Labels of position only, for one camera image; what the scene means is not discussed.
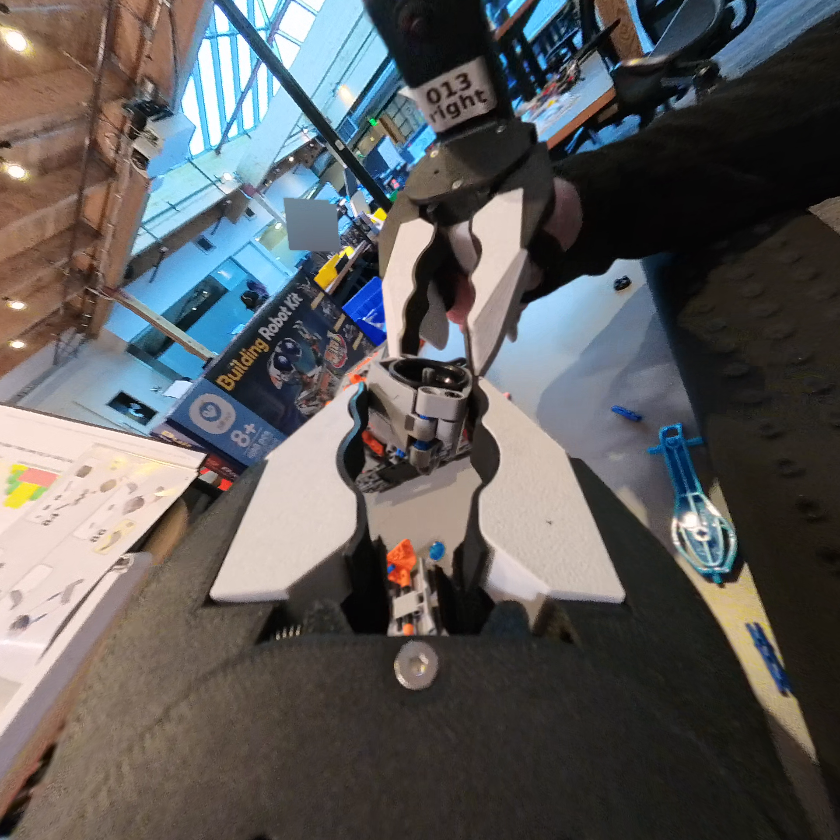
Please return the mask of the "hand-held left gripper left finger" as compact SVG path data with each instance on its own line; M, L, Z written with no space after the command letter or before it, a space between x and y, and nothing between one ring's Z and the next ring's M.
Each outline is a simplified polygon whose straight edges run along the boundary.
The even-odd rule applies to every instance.
M368 422L366 385L352 385L266 457L213 602L292 610L321 599L384 603L382 546L371 538L357 484Z

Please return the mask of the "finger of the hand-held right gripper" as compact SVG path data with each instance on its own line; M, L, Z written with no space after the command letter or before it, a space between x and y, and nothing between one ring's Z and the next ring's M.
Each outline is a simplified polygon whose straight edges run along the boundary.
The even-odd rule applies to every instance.
M379 237L385 344L392 358L417 356L422 344L443 350L449 326L448 234L413 214L389 214Z
M528 258L522 245L523 208L520 187L494 196L471 220L479 257L469 276L474 300L465 317L465 345L475 377L485 375L496 358L522 294Z

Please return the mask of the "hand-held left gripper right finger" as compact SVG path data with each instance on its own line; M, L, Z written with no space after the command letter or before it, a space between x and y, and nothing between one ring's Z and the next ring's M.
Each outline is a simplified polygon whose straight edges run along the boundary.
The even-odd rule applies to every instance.
M622 604L625 590L565 450L488 381L470 396L479 478L456 579L493 600Z

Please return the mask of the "person's right hand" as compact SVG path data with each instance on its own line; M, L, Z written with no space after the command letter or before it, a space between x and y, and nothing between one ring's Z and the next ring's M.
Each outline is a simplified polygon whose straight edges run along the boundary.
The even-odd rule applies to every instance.
M548 279L550 263L561 261L561 255L567 253L578 238L583 225L581 198L574 185L562 177L553 178L553 210L542 226L542 233L534 241L535 250L532 258L542 274L528 285L529 290L536 290L540 283ZM443 270L446 277L444 285L449 290L444 294L447 318L463 329L469 310L475 301L475 292L469 284L469 273L473 270L477 257L469 242L468 233L454 234L455 241L461 248L461 254L449 261Z

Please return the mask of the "blue storage bin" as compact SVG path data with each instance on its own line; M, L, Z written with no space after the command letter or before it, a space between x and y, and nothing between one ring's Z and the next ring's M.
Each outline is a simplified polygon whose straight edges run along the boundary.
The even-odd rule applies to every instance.
M380 347L386 339L382 279L371 278L347 300L342 310L359 327L366 338Z

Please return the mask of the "yellow storage bin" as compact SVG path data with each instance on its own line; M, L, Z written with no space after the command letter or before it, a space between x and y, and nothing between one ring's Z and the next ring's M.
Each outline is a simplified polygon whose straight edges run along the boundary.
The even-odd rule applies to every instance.
M354 248L347 247L332 255L313 278L313 282L323 291L329 291L339 274L354 256Z

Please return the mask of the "small grey orange brick assembly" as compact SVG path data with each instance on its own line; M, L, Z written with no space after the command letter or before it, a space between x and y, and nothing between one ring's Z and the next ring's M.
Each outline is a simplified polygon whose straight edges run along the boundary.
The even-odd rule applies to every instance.
M405 539L386 554L389 637L447 635L438 601L438 562L428 557L428 548L418 553Z

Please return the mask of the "light blue paddle piece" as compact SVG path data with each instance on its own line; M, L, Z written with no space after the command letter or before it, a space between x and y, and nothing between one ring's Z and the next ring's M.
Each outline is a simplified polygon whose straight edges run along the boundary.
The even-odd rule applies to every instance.
M731 522L707 496L690 450L703 445L681 423L661 427L650 455L663 457L674 491L670 538L677 552L704 580L720 585L733 570L739 540Z

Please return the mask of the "blue cardboard box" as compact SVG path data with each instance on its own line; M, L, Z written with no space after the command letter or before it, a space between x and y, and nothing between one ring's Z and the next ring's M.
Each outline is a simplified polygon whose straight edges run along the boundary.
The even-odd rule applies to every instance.
M329 403L375 345L314 281L290 280L192 383L155 438L241 475Z

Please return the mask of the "dark metal pole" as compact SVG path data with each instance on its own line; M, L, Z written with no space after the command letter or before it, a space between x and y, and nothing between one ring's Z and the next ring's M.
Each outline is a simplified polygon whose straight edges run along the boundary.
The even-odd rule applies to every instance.
M229 23L242 35L248 47L268 68L269 73L278 80L280 86L302 113L309 119L316 131L323 137L330 151L349 168L356 180L371 194L375 202L386 212L392 209L392 202L384 193L379 183L365 170L361 161L341 140L331 123L323 116L307 93L300 87L294 76L282 64L270 44L260 37L256 28L241 13L234 1L215 1L214 5L222 10Z

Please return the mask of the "instruction booklet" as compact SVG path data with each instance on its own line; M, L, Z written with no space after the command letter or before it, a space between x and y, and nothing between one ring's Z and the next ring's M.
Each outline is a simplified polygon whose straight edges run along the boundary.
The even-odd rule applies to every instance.
M1 674L21 684L78 605L197 478L205 455L1 408Z

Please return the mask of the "black dimpled foam mat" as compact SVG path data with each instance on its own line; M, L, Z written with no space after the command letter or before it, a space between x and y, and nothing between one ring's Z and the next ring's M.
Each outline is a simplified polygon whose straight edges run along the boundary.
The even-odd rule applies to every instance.
M786 213L652 260L648 285L791 678L839 794L839 237Z

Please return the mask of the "black office chair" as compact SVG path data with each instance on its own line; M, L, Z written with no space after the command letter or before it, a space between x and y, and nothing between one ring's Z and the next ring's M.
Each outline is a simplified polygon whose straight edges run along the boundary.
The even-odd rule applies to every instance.
M640 21L654 48L614 63L613 100L586 127L599 130L632 116L644 127L689 92L702 98L722 81L715 55L744 32L757 9L755 1L641 2Z

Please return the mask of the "white stand platform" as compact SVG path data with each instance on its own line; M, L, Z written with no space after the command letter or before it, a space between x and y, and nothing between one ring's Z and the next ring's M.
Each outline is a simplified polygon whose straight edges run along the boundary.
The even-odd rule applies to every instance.
M61 691L153 562L150 552L124 554L80 602L28 674L23 678L2 677L2 777L12 770Z

